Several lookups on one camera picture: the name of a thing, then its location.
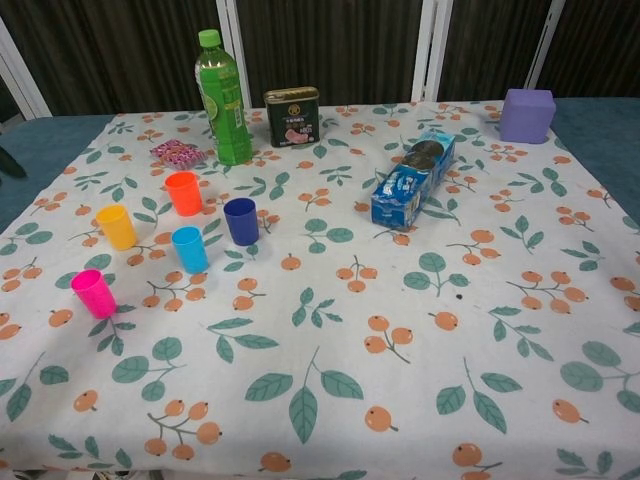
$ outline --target dark green can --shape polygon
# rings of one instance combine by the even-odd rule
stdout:
[[[287,147],[320,140],[319,96],[315,87],[270,90],[264,94],[272,146]]]

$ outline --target purple cube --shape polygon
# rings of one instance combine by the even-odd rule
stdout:
[[[550,90],[510,88],[500,118],[500,140],[544,143],[554,113]]]

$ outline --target blue floor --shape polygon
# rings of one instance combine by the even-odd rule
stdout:
[[[640,99],[557,98],[553,130],[640,223]],[[102,131],[112,115],[32,120],[0,136],[29,177],[2,176],[0,232]]]

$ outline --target magenta cup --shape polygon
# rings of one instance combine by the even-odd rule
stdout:
[[[85,270],[71,280],[71,288],[91,314],[103,319],[116,311],[116,301],[100,270]]]

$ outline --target yellow cup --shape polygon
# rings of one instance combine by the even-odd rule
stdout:
[[[97,213],[96,221],[116,250],[127,250],[136,244],[136,231],[122,205],[104,207]]]

